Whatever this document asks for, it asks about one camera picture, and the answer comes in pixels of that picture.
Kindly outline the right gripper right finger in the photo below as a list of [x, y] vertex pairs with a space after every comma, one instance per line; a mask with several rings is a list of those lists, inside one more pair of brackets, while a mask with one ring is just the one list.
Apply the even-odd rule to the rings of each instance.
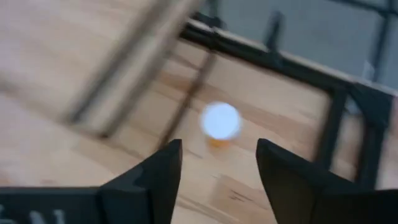
[[256, 161], [277, 224], [310, 224], [317, 199], [326, 189], [354, 187], [267, 139], [258, 139]]

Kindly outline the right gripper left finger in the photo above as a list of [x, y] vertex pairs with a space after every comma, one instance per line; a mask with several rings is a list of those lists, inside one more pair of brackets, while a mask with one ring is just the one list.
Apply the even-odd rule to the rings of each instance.
[[105, 224], [171, 224], [182, 171], [182, 141], [174, 139], [100, 187]]

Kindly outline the large orange medicine bottle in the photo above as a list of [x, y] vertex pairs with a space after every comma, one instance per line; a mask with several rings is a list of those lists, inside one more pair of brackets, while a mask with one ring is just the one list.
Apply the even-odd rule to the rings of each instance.
[[212, 101], [200, 115], [200, 129], [211, 147], [230, 145], [241, 133], [242, 126], [241, 113], [226, 102]]

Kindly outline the black table frame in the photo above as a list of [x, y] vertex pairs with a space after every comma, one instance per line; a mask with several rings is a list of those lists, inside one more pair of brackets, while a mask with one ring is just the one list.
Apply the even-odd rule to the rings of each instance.
[[367, 189], [375, 188], [384, 138], [390, 126], [393, 95], [359, 82], [338, 78], [330, 72], [323, 72], [282, 55], [277, 50], [282, 28], [281, 18], [273, 20], [265, 49], [228, 37], [221, 33], [221, 27], [219, 17], [209, 17], [197, 12], [193, 21], [185, 24], [179, 36], [194, 44], [211, 47], [217, 52], [309, 84], [329, 94], [331, 106], [315, 154], [315, 162], [325, 169], [331, 166], [344, 105], [348, 98], [353, 99], [364, 116], [364, 133], [355, 182]]

